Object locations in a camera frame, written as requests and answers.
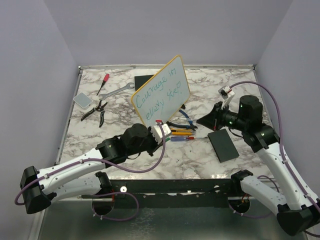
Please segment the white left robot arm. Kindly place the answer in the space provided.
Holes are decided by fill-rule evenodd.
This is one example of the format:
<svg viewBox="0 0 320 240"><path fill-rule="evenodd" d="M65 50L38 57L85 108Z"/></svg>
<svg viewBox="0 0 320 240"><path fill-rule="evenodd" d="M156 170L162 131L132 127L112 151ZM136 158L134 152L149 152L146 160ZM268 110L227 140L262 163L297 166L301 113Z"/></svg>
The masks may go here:
<svg viewBox="0 0 320 240"><path fill-rule="evenodd" d="M151 127L135 123L123 134L107 138L83 155L52 167L23 170L20 192L15 197L17 206L24 206L31 215L48 208L53 202L79 195L106 197L112 190L103 169L121 166L128 157L147 152L150 156L158 148L166 149L166 140L172 134L167 124Z"/></svg>

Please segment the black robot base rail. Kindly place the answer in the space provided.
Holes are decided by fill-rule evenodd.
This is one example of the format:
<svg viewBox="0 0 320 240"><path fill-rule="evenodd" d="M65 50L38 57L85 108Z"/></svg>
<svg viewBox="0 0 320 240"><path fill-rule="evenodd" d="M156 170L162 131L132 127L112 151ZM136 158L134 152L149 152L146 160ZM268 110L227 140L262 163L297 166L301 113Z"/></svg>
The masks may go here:
<svg viewBox="0 0 320 240"><path fill-rule="evenodd" d="M118 192L126 187L142 208L227 208L229 199L240 200L245 192L230 178L112 180Z"/></svg>

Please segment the yellow framed whiteboard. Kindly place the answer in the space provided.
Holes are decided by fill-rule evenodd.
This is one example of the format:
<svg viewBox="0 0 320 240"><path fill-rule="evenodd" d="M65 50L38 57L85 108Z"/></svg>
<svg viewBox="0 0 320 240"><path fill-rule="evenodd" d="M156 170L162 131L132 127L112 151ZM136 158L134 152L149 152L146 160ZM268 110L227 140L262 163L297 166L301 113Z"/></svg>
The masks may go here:
<svg viewBox="0 0 320 240"><path fill-rule="evenodd" d="M144 83L130 101L141 122L150 127L156 120L170 120L190 95L183 60L177 55Z"/></svg>

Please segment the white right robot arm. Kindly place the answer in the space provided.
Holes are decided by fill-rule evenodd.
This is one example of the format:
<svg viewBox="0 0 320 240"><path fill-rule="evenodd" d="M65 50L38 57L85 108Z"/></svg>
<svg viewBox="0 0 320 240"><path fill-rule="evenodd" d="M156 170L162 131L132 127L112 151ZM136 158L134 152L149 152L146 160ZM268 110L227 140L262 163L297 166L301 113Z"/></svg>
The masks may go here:
<svg viewBox="0 0 320 240"><path fill-rule="evenodd" d="M207 115L196 121L214 131L228 127L241 132L243 140L266 164L282 192L262 183L252 173L239 171L232 175L229 189L257 199L275 216L280 227L290 236L320 223L320 198L307 187L284 149L274 128L263 123L263 105L256 96L244 95L238 112L218 102Z"/></svg>

